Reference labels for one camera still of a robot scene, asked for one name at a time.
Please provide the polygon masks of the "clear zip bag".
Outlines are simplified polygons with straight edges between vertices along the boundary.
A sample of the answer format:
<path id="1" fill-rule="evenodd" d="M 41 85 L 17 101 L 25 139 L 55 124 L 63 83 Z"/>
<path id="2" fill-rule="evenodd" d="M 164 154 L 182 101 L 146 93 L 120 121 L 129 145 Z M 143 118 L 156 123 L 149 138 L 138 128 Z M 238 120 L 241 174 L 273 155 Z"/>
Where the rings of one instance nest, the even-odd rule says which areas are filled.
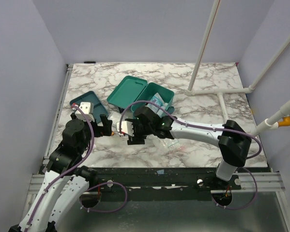
<path id="1" fill-rule="evenodd" d="M 176 152 L 183 148 L 183 145 L 178 139 L 159 139 L 159 141 L 160 148 L 167 153 Z"/>

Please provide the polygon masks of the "teal divided tray insert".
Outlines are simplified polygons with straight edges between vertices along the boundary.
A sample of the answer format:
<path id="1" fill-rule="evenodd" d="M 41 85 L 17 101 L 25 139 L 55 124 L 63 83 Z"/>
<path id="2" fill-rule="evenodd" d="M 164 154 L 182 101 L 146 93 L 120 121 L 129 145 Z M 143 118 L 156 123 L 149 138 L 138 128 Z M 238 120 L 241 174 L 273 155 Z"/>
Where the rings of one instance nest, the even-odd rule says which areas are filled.
<path id="1" fill-rule="evenodd" d="M 69 104 L 70 106 L 74 103 L 80 105 L 81 102 L 91 102 L 93 104 L 93 117 L 97 123 L 101 122 L 100 115 L 109 115 L 109 112 L 104 107 L 98 96 L 94 91 L 88 91 L 74 99 L 72 99 Z"/>

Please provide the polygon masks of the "teal medicine kit box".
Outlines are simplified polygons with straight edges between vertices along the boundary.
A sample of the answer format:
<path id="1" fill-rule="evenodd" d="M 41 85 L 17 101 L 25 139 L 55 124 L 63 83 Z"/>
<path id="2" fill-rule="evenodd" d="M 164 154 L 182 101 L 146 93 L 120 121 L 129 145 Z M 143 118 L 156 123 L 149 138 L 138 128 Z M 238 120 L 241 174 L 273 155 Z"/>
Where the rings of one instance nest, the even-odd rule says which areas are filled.
<path id="1" fill-rule="evenodd" d="M 148 83 L 147 80 L 126 76 L 115 87 L 108 96 L 107 102 L 118 108 L 125 109 L 128 105 L 136 101 L 149 101 L 158 93 L 167 104 L 166 110 L 170 110 L 174 98 L 174 92 L 154 82 Z"/>

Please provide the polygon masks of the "white gauze pad packet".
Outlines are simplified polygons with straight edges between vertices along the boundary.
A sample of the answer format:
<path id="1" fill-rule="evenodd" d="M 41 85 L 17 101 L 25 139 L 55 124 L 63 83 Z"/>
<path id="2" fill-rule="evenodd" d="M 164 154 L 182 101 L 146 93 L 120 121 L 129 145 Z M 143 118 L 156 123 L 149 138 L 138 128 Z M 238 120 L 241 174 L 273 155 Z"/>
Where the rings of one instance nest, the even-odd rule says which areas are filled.
<path id="1" fill-rule="evenodd" d="M 120 113 L 118 113 L 118 112 L 111 112 L 111 113 L 109 114 L 109 116 L 108 116 L 108 119 L 109 119 L 109 120 L 112 120 L 113 123 L 117 123 L 117 122 L 120 121 L 121 116 L 122 116 L 122 115 L 121 115 Z"/>

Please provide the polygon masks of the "clear white cap liquid bottle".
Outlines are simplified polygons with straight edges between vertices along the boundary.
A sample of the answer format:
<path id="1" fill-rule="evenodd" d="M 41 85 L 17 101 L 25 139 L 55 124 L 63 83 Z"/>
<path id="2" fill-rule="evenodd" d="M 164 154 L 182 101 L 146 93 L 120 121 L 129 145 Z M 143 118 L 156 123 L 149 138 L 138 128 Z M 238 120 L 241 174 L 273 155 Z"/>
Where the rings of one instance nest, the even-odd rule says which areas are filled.
<path id="1" fill-rule="evenodd" d="M 159 110 L 157 111 L 157 115 L 159 117 L 162 117 L 163 116 L 164 110 L 166 110 L 167 106 L 168 106 L 168 104 L 167 103 L 164 103 L 164 105 L 161 106 L 161 108 L 159 108 Z"/>

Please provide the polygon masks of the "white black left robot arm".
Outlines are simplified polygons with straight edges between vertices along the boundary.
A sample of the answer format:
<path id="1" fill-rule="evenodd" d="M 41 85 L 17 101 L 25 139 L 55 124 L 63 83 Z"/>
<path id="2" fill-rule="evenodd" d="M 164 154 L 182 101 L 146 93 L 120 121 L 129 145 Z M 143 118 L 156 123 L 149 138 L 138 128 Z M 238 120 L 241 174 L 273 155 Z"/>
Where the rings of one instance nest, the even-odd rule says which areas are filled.
<path id="1" fill-rule="evenodd" d="M 97 186 L 96 172 L 83 162 L 96 137 L 111 136 L 112 121 L 101 115 L 99 126 L 91 115 L 80 120 L 71 115 L 62 132 L 62 141 L 51 153 L 40 190 L 25 217 L 11 232 L 55 232 L 63 217 L 85 190 Z"/>

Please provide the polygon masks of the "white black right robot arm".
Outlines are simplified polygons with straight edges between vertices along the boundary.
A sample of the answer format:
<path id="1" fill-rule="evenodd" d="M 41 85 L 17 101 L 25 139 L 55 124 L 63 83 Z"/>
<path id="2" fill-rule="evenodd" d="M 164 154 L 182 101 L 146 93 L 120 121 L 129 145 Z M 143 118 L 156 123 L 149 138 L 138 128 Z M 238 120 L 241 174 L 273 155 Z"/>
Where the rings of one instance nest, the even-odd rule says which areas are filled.
<path id="1" fill-rule="evenodd" d="M 187 139 L 218 147 L 223 159 L 212 178 L 217 189 L 228 186 L 236 169 L 245 165 L 252 139 L 233 120 L 224 124 L 197 124 L 170 114 L 159 116 L 147 106 L 138 108 L 134 115 L 117 124 L 117 130 L 128 135 L 129 145 L 142 145 L 148 135 L 154 135 L 160 139 Z"/>

